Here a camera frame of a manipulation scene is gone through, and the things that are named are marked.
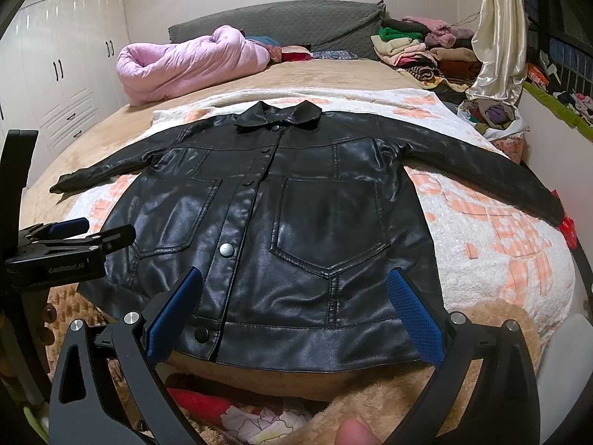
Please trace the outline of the right hand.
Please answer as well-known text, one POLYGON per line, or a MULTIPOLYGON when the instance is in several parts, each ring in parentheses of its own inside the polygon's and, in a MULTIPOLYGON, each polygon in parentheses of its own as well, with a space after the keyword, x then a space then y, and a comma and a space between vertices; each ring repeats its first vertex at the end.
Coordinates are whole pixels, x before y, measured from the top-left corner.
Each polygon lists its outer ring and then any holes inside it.
POLYGON ((340 425, 336 433, 335 444, 381 445, 382 442, 362 417, 354 415, 340 425))

